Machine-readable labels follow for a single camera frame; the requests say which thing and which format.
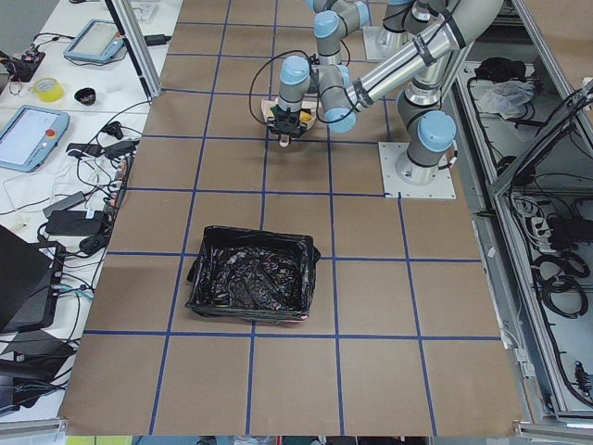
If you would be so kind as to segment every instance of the black cup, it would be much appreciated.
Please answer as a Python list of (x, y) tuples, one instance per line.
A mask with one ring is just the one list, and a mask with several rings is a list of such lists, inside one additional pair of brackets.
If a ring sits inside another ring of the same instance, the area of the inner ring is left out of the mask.
[(83, 88), (74, 94), (74, 98), (83, 105), (92, 105), (96, 101), (96, 92), (93, 88)]

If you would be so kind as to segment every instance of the plastic bin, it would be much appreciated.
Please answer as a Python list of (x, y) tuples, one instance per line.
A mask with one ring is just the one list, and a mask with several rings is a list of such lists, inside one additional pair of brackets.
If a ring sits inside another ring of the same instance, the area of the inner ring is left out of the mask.
[(301, 322), (309, 317), (319, 258), (307, 235), (206, 227), (185, 306), (202, 316)]

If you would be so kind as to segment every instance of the yellow tape roll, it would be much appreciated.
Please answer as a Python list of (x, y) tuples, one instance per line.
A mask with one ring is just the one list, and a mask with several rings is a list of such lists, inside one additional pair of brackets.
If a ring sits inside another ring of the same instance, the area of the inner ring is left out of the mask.
[(64, 95), (64, 89), (53, 77), (45, 77), (33, 84), (33, 92), (44, 102), (54, 102)]

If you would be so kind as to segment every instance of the black laptop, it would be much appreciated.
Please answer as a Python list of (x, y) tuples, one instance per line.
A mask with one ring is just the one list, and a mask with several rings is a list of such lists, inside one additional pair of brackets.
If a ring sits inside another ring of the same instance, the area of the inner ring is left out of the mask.
[(54, 320), (64, 248), (30, 244), (0, 225), (0, 333), (48, 327)]

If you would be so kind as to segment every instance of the brown cardboard surface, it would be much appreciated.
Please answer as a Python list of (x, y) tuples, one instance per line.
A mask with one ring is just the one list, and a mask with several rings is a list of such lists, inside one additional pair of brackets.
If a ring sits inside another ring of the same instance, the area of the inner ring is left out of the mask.
[(588, 23), (593, 9), (587, 0), (524, 0), (537, 27), (558, 61), (564, 76), (573, 86), (583, 86), (584, 77), (593, 77), (593, 35)]
[(84, 336), (59, 411), (69, 435), (145, 434), (163, 345), (163, 337)]
[(155, 434), (241, 434), (248, 371), (248, 338), (172, 338)]
[(340, 353), (348, 434), (431, 435), (417, 341), (344, 340)]
[(521, 420), (511, 360), (501, 343), (424, 343), (435, 419), (443, 436), (511, 436)]
[[(512, 434), (511, 364), (463, 197), (382, 197), (375, 142), (407, 140), (394, 101), (351, 133), (317, 124), (280, 148), (251, 120), (246, 80), (286, 49), (315, 51), (311, 11), (186, 1), (179, 21), (162, 79), (190, 91), (152, 106), (60, 411), (69, 433)], [(358, 33), (347, 44), (359, 76), (372, 65)], [(257, 112), (280, 68), (256, 83)], [(310, 318), (185, 308), (211, 224), (312, 235), (322, 258)]]

